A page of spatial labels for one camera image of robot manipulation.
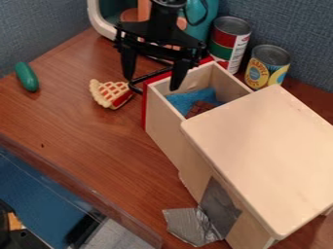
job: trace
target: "wooden box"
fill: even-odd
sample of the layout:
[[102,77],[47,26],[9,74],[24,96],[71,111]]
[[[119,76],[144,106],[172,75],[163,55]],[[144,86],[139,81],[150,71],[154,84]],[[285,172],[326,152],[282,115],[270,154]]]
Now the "wooden box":
[[173,93],[213,87],[227,103],[185,120],[166,100],[168,83],[164,75],[145,86],[143,126],[197,202],[214,177],[242,211],[226,238],[232,248],[269,248],[332,206],[333,129],[301,101],[278,85],[253,92],[211,61]]

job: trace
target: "blue floor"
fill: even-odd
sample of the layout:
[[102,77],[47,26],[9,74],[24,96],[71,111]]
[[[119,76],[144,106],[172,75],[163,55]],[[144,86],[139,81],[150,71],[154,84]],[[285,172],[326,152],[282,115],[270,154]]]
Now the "blue floor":
[[0,148],[0,198],[24,225],[56,249],[91,207],[30,165]]

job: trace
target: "floor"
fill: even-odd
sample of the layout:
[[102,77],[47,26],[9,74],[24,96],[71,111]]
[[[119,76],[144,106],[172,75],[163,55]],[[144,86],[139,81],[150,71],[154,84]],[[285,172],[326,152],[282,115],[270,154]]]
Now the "floor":
[[[66,248],[66,235],[93,208],[24,161],[0,148],[0,198],[25,226],[55,249]],[[87,249],[153,249],[116,222],[100,225]]]

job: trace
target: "toy pie slice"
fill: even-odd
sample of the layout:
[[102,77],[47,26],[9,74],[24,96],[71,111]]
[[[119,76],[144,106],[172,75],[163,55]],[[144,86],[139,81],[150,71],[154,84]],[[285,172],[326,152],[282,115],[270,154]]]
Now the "toy pie slice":
[[133,96],[133,92],[125,82],[101,83],[93,79],[91,80],[90,91],[93,99],[99,105],[112,110],[122,107]]

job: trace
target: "can lid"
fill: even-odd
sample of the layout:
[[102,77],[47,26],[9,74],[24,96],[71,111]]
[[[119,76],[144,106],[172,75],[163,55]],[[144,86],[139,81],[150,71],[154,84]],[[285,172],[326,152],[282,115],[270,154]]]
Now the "can lid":
[[259,45],[252,51],[252,55],[266,64],[284,66],[290,63],[290,54],[283,48],[274,45]]
[[247,35],[251,33],[250,25],[243,19],[235,17],[220,17],[214,21],[214,26],[231,35]]

